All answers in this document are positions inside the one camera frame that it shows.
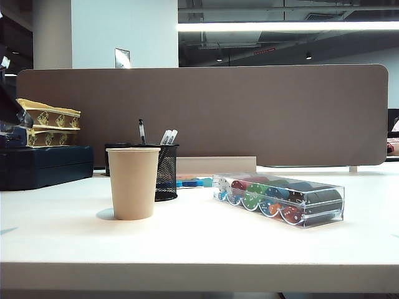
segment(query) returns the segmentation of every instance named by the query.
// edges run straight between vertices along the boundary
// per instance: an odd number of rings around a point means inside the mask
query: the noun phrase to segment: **white marker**
[[[163,134],[163,137],[161,139],[160,145],[164,145],[165,144],[165,141],[166,141],[167,137],[168,137],[168,130],[166,130],[165,133]]]
[[[174,142],[174,140],[176,138],[176,135],[177,135],[177,130],[173,130],[172,134],[170,136],[169,142],[167,143],[168,145],[172,145],[173,144],[173,142]]]
[[[170,139],[170,137],[172,135],[172,131],[171,130],[166,130],[165,133],[166,133],[166,138],[165,138],[165,141],[163,143],[161,143],[162,145],[167,145],[168,144],[169,139]]]

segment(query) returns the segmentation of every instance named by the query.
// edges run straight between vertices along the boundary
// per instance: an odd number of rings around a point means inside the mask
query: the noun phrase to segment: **black storage box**
[[[24,148],[27,145],[26,130],[22,128],[14,128],[12,133],[6,136],[0,135],[0,148]]]
[[[0,149],[2,191],[37,189],[91,176],[91,146]]]

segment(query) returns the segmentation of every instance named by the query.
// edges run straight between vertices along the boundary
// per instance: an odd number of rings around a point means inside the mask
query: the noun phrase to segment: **fluorescent light strip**
[[[180,32],[228,31],[360,31],[399,30],[398,21],[388,22],[242,22],[177,24]]]

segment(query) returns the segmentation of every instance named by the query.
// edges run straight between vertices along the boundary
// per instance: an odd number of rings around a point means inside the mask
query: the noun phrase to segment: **green poker chip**
[[[249,211],[255,211],[258,204],[264,200],[267,188],[267,186],[262,184],[249,185],[242,199],[243,206]]]

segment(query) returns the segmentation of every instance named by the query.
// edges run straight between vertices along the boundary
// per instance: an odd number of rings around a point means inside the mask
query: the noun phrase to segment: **paper cup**
[[[107,148],[113,214],[137,220],[153,214],[160,148]]]

